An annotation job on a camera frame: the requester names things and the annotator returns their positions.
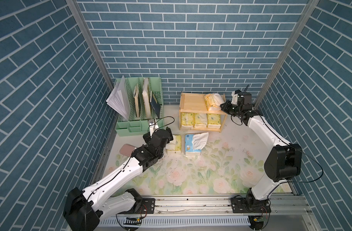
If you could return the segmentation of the orange tissue pack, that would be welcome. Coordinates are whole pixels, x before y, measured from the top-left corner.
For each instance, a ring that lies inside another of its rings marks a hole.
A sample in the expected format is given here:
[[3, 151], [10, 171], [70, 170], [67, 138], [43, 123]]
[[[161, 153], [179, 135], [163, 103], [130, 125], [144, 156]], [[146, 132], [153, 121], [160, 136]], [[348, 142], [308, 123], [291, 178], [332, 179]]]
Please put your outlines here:
[[208, 111], [221, 110], [220, 105], [225, 102], [223, 97], [218, 93], [209, 93], [204, 96], [204, 100]]

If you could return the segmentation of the yellow tissue pack with tissue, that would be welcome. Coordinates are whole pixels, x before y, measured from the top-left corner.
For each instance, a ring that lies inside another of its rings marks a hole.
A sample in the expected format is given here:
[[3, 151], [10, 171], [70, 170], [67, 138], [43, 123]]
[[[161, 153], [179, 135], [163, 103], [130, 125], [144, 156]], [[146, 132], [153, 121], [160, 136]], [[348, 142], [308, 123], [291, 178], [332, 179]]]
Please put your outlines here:
[[166, 152], [170, 155], [180, 155], [182, 151], [181, 135], [173, 135], [173, 140], [166, 144]]

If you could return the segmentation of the blue tissue box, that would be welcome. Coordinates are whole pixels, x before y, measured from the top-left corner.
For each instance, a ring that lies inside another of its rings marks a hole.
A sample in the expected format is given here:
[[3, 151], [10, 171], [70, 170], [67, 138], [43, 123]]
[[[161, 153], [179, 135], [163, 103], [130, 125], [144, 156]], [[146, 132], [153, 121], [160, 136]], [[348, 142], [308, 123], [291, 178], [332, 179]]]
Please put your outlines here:
[[209, 133], [186, 134], [185, 135], [185, 155], [200, 156], [202, 149], [206, 146]]

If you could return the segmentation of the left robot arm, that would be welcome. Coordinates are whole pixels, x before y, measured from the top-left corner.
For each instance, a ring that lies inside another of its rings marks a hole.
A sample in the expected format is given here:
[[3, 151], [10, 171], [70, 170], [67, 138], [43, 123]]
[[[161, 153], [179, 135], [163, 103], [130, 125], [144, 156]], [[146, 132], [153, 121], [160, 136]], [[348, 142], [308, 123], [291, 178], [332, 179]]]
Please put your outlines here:
[[141, 195], [129, 189], [122, 195], [113, 194], [134, 177], [142, 174], [163, 157], [163, 150], [173, 140], [170, 128], [146, 133], [144, 145], [117, 169], [98, 182], [80, 190], [75, 187], [67, 196], [63, 217], [73, 231], [93, 231], [98, 224], [121, 212], [136, 212], [141, 207]]

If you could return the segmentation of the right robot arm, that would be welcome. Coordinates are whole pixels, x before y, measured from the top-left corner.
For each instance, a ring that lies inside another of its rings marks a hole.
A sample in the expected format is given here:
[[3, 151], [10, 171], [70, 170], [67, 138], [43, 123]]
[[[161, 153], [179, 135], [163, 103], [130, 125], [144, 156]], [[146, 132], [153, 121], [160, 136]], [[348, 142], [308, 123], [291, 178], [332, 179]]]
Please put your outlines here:
[[287, 183], [301, 172], [302, 147], [292, 144], [277, 134], [260, 112], [241, 102], [239, 105], [227, 100], [221, 110], [236, 116], [242, 124], [253, 130], [270, 152], [264, 161], [264, 174], [254, 187], [250, 188], [244, 200], [232, 199], [234, 212], [270, 213], [269, 196], [279, 185]]

